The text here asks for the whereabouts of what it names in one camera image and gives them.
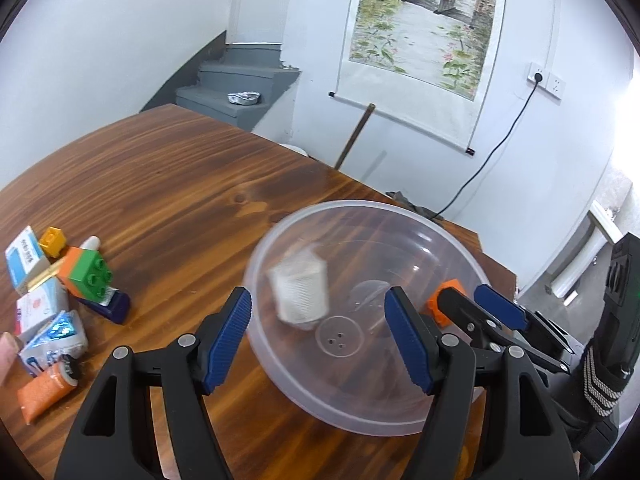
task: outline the wall outlet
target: wall outlet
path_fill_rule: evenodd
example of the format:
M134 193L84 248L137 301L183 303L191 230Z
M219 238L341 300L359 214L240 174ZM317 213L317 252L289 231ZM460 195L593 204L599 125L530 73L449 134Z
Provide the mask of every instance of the wall outlet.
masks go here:
M564 88L566 87L566 83L557 75L550 74L546 82L543 82L543 84L545 86L545 90L556 99L562 99L564 97Z
M532 83L535 83L536 82L536 74L540 74L542 76L542 81L540 82L540 86L544 87L545 82L549 77L549 72L544 70L537 63L531 63L531 65L529 67L529 75L527 75L527 80L531 81Z
M561 100L564 97L564 89L566 88L566 83L562 81L562 79L560 79L557 75L549 72L549 70L545 70L537 63L531 63L531 65L529 65L527 80L535 83L536 74L540 74L542 76L542 81L539 84L540 88L542 88L558 100Z

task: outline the blue gripper pad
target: blue gripper pad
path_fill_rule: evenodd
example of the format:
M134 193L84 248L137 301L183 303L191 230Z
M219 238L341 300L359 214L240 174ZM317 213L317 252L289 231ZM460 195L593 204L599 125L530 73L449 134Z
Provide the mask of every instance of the blue gripper pad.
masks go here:
M409 377L414 384L429 394L433 386L433 379L429 372L427 350L422 344L417 328L402 305L402 301L393 289L385 295L385 318L396 340Z
M526 330L529 327L524 309L507 300L489 285L479 285L476 288L474 301L511 330Z
M251 294L243 287L236 287L219 313L213 314L216 324L221 323L209 349L207 372L202 386L210 394L223 384L236 356L240 341L251 319Z

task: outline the green lego brick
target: green lego brick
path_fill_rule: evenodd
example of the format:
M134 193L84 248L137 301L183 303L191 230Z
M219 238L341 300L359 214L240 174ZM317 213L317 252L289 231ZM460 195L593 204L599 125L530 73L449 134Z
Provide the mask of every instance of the green lego brick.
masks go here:
M104 298L107 285L111 283L111 271L98 251L84 250L69 279L75 284L82 296L89 301L100 303Z

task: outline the white box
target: white box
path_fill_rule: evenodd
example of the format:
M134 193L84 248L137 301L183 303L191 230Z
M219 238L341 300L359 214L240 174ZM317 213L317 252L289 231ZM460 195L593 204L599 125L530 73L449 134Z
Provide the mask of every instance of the white box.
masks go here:
M31 226L27 226L4 251L14 289L21 296L27 283L49 268L49 260L38 245Z
M49 278L17 301L15 335L28 343L61 310L68 310L66 291L57 278Z

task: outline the wooden stick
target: wooden stick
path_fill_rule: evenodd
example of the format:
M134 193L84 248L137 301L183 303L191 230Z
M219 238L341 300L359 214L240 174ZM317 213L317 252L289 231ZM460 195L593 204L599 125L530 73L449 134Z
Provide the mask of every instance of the wooden stick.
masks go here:
M367 121L369 121L369 118L371 117L371 114L374 112L375 109L376 109L376 105L373 103L367 106L367 109L364 111L364 115L360 119L358 126L356 126L356 129L351 134L349 142L347 142L347 145L344 147L344 150L342 150L342 153L340 154L340 158L338 159L338 162L335 163L334 170L340 170L340 167L342 166L344 159L347 158L347 155L349 155L349 152L351 151L353 144L358 139L358 136L360 135L365 124L367 124Z

